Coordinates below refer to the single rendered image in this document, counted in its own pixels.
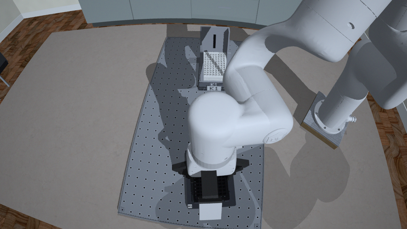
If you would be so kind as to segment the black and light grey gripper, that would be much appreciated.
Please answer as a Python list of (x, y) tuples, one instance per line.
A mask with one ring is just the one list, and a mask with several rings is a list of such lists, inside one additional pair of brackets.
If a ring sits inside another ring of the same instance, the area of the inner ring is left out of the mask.
[(173, 164), (172, 171), (178, 172), (180, 175), (185, 175), (186, 178), (190, 179), (191, 182), (194, 182), (193, 177), (201, 177), (201, 171), (217, 171), (217, 176), (227, 175), (227, 180), (230, 181), (233, 175), (236, 175), (236, 172), (243, 170), (250, 165), (249, 160), (236, 158), (236, 151), (233, 154), (231, 160), (224, 166), (218, 169), (207, 169), (201, 167), (197, 164), (191, 154), (191, 145), (187, 147), (187, 161)]

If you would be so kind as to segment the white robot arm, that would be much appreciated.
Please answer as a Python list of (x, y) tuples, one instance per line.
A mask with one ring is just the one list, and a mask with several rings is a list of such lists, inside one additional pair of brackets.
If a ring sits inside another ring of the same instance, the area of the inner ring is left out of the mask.
[[(368, 27), (370, 39), (356, 43)], [(407, 0), (302, 0), (289, 19), (240, 44), (223, 75), (226, 93), (192, 101), (187, 117), (195, 162), (218, 169), (242, 146), (275, 143), (290, 133), (291, 112), (263, 70), (276, 52), (299, 47), (338, 62), (353, 45), (334, 87), (314, 107), (318, 127), (337, 134), (345, 122), (356, 122), (350, 115), (368, 92), (383, 109), (406, 100)]]

